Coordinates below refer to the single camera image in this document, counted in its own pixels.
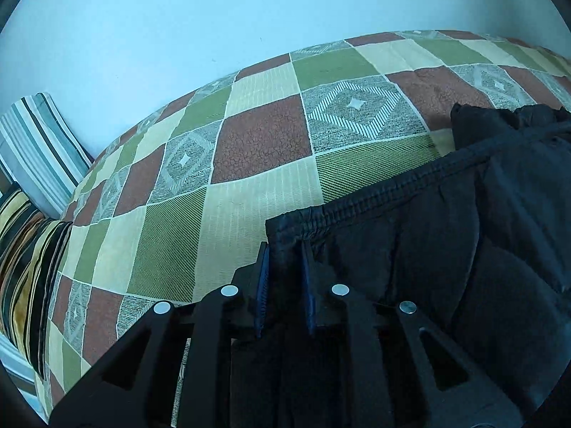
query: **light blue wall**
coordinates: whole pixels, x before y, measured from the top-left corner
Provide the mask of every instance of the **light blue wall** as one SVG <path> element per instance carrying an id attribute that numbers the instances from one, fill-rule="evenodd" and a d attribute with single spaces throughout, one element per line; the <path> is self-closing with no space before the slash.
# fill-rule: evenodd
<path id="1" fill-rule="evenodd" d="M 48 91 L 98 154 L 162 105 L 241 67 L 318 42 L 428 28 L 571 56 L 550 0 L 22 0 L 0 35 L 0 111 Z"/>

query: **metal bolt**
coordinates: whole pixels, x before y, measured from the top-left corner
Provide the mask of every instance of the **metal bolt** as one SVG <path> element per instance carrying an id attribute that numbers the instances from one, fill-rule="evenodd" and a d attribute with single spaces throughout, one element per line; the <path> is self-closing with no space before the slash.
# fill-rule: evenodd
<path id="1" fill-rule="evenodd" d="M 405 314 L 414 314 L 416 312 L 416 304 L 412 301 L 403 301 L 400 303 L 399 309 Z"/>
<path id="2" fill-rule="evenodd" d="M 333 285 L 331 287 L 331 292 L 337 296 L 345 296 L 347 293 L 349 293 L 349 287 L 342 283 L 338 283 L 337 285 Z"/>
<path id="3" fill-rule="evenodd" d="M 238 288 L 234 285 L 226 285 L 222 287 L 220 292 L 222 293 L 222 296 L 236 296 L 236 294 L 238 294 Z"/>
<path id="4" fill-rule="evenodd" d="M 155 314 L 166 314 L 171 310 L 171 305 L 166 301 L 157 302 L 152 310 L 155 311 Z"/>

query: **striped pillow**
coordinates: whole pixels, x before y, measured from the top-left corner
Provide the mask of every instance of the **striped pillow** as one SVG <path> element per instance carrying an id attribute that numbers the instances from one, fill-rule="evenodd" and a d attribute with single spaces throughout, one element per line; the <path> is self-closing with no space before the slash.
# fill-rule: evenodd
<path id="1" fill-rule="evenodd" d="M 0 162 L 53 218 L 64 212 L 91 165 L 47 93 L 20 99 L 0 117 Z"/>
<path id="2" fill-rule="evenodd" d="M 70 229 L 46 218 L 18 184 L 0 198 L 0 331 L 44 379 L 47 310 Z"/>

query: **yellow striped fabric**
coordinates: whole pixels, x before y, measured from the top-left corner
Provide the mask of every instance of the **yellow striped fabric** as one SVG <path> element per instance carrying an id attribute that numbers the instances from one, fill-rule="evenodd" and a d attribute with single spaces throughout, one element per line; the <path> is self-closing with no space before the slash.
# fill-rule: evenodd
<path id="1" fill-rule="evenodd" d="M 18 184 L 0 199 L 0 331 L 42 378 L 47 310 L 70 226 L 42 214 Z"/>

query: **checkered bedspread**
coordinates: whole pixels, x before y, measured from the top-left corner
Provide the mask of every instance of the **checkered bedspread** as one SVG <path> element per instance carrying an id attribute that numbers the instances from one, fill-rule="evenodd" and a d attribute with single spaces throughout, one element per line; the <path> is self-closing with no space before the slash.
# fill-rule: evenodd
<path id="1" fill-rule="evenodd" d="M 571 110 L 571 64 L 459 31 L 374 34 L 234 72 L 115 140 L 73 194 L 46 334 L 51 411 L 157 299 L 200 300 L 253 263 L 264 221 L 454 149 L 455 102 Z"/>

